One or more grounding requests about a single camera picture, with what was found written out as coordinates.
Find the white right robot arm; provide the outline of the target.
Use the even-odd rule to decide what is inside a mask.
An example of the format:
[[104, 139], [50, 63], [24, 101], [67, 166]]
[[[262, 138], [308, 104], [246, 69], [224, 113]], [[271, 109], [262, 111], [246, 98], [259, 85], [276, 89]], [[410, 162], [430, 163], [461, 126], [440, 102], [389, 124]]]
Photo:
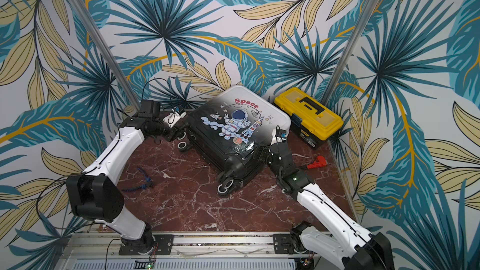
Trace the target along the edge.
[[272, 144], [266, 164], [275, 174], [277, 185], [327, 228], [331, 237], [303, 222], [291, 230], [298, 251], [312, 251], [340, 270], [395, 269], [390, 240], [373, 234], [349, 217], [293, 161], [287, 142]]

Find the left aluminium corner post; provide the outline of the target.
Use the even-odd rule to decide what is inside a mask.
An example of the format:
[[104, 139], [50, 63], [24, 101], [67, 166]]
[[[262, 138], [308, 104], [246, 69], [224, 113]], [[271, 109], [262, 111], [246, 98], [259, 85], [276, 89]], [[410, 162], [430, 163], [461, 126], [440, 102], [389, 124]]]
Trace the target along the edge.
[[100, 51], [102, 57], [106, 61], [115, 78], [117, 79], [119, 85], [124, 90], [129, 102], [136, 111], [139, 111], [140, 102], [138, 100], [138, 97], [128, 84], [126, 76], [123, 74], [120, 65], [118, 64], [113, 53], [108, 47], [107, 42], [101, 35], [100, 30], [95, 24], [95, 21], [92, 18], [90, 12], [88, 11], [87, 7], [81, 0], [68, 0], [68, 2], [71, 5], [72, 9], [75, 11], [75, 13], [78, 15], [80, 21], [86, 29], [86, 32], [91, 36], [93, 43], [96, 45], [97, 50]]

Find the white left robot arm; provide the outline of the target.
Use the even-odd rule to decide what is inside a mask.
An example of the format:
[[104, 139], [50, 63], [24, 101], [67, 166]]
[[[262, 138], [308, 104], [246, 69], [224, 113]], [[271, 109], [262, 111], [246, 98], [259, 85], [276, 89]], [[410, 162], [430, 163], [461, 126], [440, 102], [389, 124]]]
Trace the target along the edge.
[[162, 116], [159, 101], [142, 100], [140, 110], [122, 121], [100, 156], [81, 174], [66, 179], [73, 215], [116, 231], [128, 253], [150, 255], [156, 247], [151, 225], [128, 210], [117, 184], [136, 148], [148, 137], [172, 141], [179, 132], [176, 123], [185, 116], [181, 107]]

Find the aluminium corner post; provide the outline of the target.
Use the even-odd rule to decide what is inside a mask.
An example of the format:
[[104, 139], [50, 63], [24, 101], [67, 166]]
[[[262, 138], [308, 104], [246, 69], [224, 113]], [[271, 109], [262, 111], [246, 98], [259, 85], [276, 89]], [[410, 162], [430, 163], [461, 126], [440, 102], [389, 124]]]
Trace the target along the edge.
[[107, 42], [101, 35], [100, 30], [95, 24], [95, 21], [92, 18], [90, 12], [88, 11], [87, 7], [81, 0], [68, 0], [68, 2], [71, 5], [72, 9], [75, 11], [75, 13], [78, 15], [80, 21], [86, 29], [86, 32], [91, 36], [93, 43], [96, 45], [97, 50], [100, 51], [102, 57], [106, 61], [115, 78], [117, 79], [119, 85], [124, 90], [129, 102], [136, 111], [139, 111], [140, 102], [138, 100], [138, 97], [128, 84], [126, 76], [123, 74], [120, 65], [118, 64], [113, 53], [108, 47]]
[[366, 4], [362, 12], [359, 13], [355, 27], [353, 27], [352, 33], [344, 47], [344, 51], [339, 58], [339, 61], [331, 75], [331, 78], [327, 84], [326, 89], [323, 92], [321, 98], [321, 104], [327, 106], [330, 100], [331, 95], [335, 92], [335, 87], [340, 80], [341, 74], [347, 65], [348, 59], [351, 56], [353, 48], [355, 47], [357, 41], [360, 39], [370, 17], [372, 16], [376, 5], [379, 0], [366, 0]]

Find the white cartoon hard-shell suitcase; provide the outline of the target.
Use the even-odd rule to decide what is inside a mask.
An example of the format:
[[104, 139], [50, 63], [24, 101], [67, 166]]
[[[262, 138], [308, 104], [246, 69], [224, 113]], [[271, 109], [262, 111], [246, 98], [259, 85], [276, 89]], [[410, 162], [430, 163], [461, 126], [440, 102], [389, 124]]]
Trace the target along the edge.
[[244, 86], [233, 86], [190, 112], [178, 149], [194, 148], [216, 167], [217, 194], [245, 187], [264, 167], [276, 133], [287, 136], [290, 117]]

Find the right aluminium corner post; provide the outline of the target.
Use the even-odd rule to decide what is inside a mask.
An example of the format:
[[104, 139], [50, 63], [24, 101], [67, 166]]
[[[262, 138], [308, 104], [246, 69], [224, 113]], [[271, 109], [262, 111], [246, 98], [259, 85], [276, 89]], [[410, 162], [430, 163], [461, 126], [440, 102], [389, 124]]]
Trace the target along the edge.
[[379, 0], [366, 0], [366, 4], [362, 12], [359, 13], [355, 27], [353, 27], [352, 33], [344, 47], [344, 51], [339, 58], [339, 61], [331, 75], [331, 78], [327, 84], [326, 89], [323, 92], [321, 98], [321, 104], [327, 106], [330, 100], [331, 95], [335, 92], [335, 87], [340, 80], [341, 74], [347, 65], [348, 59], [351, 56], [353, 48], [355, 47], [357, 41], [360, 39], [370, 17], [372, 16], [376, 5]]

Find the red and black pipe wrench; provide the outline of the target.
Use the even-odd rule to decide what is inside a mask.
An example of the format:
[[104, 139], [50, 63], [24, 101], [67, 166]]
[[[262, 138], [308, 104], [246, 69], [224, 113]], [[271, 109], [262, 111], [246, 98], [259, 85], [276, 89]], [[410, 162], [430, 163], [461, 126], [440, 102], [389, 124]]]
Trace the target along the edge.
[[326, 158], [323, 156], [318, 156], [312, 163], [301, 166], [301, 170], [312, 170], [316, 168], [322, 168], [328, 165]]

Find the yellow and black toolbox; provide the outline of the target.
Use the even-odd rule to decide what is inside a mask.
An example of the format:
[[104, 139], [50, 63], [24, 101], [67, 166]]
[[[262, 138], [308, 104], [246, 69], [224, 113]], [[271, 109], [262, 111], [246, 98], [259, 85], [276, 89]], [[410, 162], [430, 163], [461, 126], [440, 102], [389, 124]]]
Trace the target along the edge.
[[290, 130], [314, 149], [344, 125], [341, 116], [297, 87], [276, 96], [274, 105], [290, 117]]

